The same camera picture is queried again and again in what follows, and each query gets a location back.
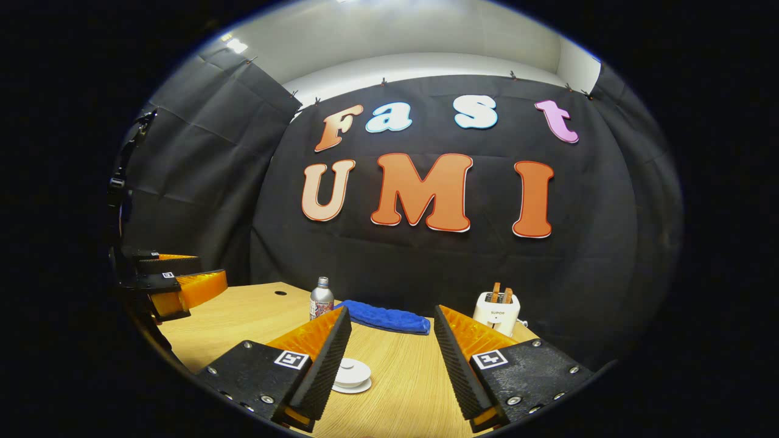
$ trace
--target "blue cloth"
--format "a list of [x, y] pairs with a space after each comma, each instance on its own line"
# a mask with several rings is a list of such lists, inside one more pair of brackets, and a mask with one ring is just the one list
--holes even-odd
[[343, 301], [334, 309], [346, 306], [352, 321], [364, 326], [397, 333], [430, 334], [430, 321], [427, 318], [405, 310], [384, 309], [350, 299]]

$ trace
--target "white saucer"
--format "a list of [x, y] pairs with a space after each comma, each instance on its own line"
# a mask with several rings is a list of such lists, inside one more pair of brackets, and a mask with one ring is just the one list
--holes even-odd
[[344, 387], [339, 387], [338, 385], [334, 384], [333, 385], [333, 390], [337, 391], [337, 392], [342, 392], [344, 394], [356, 394], [356, 393], [359, 393], [359, 392], [367, 390], [368, 388], [371, 387], [372, 384], [373, 384], [373, 382], [371, 381], [371, 378], [369, 377], [365, 382], [360, 383], [356, 387], [344, 388]]

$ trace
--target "saucer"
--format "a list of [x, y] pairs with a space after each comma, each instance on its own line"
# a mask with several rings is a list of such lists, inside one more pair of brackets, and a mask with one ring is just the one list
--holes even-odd
[[373, 382], [371, 381], [371, 378], [369, 377], [365, 382], [360, 383], [356, 387], [344, 388], [344, 387], [339, 387], [338, 385], [334, 384], [333, 385], [333, 390], [337, 391], [337, 392], [344, 393], [344, 394], [356, 394], [356, 393], [360, 393], [362, 391], [367, 390], [368, 388], [371, 387], [372, 384], [373, 384]]
[[352, 388], [362, 385], [370, 376], [371, 369], [366, 364], [343, 358], [333, 383], [342, 388]]

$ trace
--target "foam letter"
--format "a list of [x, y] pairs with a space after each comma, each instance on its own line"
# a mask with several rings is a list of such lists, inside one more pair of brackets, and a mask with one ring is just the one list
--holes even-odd
[[425, 220], [428, 227], [454, 232], [471, 228], [471, 221], [465, 217], [465, 176], [474, 164], [471, 157], [443, 154], [424, 181], [406, 154], [382, 155], [377, 162], [384, 170], [384, 176], [379, 209], [371, 215], [374, 224], [399, 224], [400, 215], [395, 211], [395, 203], [400, 198], [406, 219], [414, 226], [435, 197], [433, 212]]
[[520, 218], [512, 230], [520, 237], [544, 238], [552, 233], [552, 225], [546, 220], [549, 195], [549, 179], [555, 171], [535, 161], [520, 161], [514, 170], [522, 178], [522, 205]]
[[410, 112], [411, 106], [404, 102], [382, 105], [373, 112], [375, 117], [368, 120], [365, 130], [368, 132], [384, 132], [387, 129], [402, 131], [411, 126], [411, 119], [408, 118]]
[[362, 105], [355, 105], [341, 112], [325, 117], [325, 132], [322, 133], [322, 140], [314, 147], [314, 152], [321, 152], [329, 149], [342, 140], [338, 136], [338, 129], [346, 132], [351, 127], [353, 115], [362, 114]]
[[325, 164], [312, 164], [305, 168], [305, 185], [303, 186], [303, 214], [313, 221], [329, 221], [340, 213], [344, 206], [344, 197], [346, 196], [346, 184], [349, 179], [349, 171], [355, 166], [354, 160], [341, 160], [333, 164], [333, 171], [336, 173], [333, 183], [333, 195], [327, 205], [319, 205], [317, 197], [319, 195], [319, 182], [322, 180], [322, 174], [327, 170]]
[[553, 101], [538, 102], [535, 107], [544, 112], [546, 122], [557, 138], [568, 143], [579, 141], [579, 136], [574, 131], [569, 131], [566, 127], [566, 121], [563, 120], [564, 118], [571, 119], [568, 111], [557, 108], [557, 104]]
[[498, 122], [498, 113], [493, 111], [496, 103], [489, 96], [460, 96], [452, 103], [454, 109], [463, 114], [454, 116], [460, 128], [487, 129]]

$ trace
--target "aluminum bottle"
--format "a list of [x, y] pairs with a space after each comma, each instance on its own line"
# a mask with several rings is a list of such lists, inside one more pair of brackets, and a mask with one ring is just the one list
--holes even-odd
[[334, 299], [333, 293], [330, 291], [330, 280], [327, 277], [320, 277], [316, 283], [316, 289], [311, 291], [308, 320], [314, 320], [317, 316], [333, 310]]

